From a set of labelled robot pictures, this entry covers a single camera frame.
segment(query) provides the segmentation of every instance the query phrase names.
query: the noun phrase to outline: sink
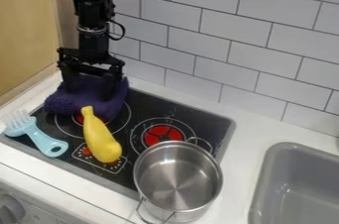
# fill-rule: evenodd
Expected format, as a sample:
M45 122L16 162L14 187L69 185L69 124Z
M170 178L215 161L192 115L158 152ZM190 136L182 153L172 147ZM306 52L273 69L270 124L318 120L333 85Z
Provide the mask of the sink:
M338 224L339 157L295 143L267 150L249 224Z

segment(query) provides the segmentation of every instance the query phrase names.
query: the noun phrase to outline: black cooktop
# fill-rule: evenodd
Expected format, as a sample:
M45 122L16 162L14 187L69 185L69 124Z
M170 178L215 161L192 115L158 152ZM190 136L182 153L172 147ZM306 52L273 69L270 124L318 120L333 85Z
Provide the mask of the black cooktop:
M60 161L66 162L68 166L63 168L71 165L87 171L77 173L81 176L89 179L101 176L132 190L136 190L133 165L147 147L162 141L189 141L220 161L234 128L230 119L130 90L119 115L112 121L105 121L121 144L123 156L114 164L105 165L86 148L81 115L56 115L40 108L33 116L37 117L38 127L43 132L69 143L69 150L58 160L50 159L49 163L60 167ZM12 140L36 148L27 136ZM36 157L45 158L40 152L35 153Z

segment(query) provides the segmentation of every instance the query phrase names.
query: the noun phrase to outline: purple cloth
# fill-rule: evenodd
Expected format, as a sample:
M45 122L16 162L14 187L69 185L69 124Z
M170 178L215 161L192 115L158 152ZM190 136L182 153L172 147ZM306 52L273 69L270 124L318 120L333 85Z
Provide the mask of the purple cloth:
M85 106L93 106L96 116L111 120L122 108L129 84L127 78L124 78L118 82L113 98L101 101L99 94L102 84L103 78L81 75L76 80L76 87L81 90L69 93L62 82L56 92L46 99L44 109L51 113L73 115L80 113Z

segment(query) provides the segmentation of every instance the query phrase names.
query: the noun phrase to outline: metal pot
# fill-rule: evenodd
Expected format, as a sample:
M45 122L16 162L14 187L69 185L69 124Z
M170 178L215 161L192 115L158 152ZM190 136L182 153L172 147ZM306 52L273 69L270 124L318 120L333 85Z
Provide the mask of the metal pot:
M151 215L168 222L200 218L218 196L222 172L214 158L191 143L163 142L146 149L134 166L134 182L142 205Z

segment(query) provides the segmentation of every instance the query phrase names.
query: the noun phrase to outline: white countertop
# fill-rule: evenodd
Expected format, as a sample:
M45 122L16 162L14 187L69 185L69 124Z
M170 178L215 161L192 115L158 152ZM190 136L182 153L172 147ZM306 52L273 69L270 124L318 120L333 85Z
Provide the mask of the white countertop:
M31 112L54 92L60 77L56 73L0 109L1 119L9 112ZM195 223L246 224L249 207L265 151L279 142L296 142L338 155L336 139L261 115L221 106L197 97L131 78L131 86L198 109L233 119L237 128L221 162L224 186L207 214ZM49 165L0 144L0 180L24 189L89 223L143 223L135 214L137 202L63 169Z

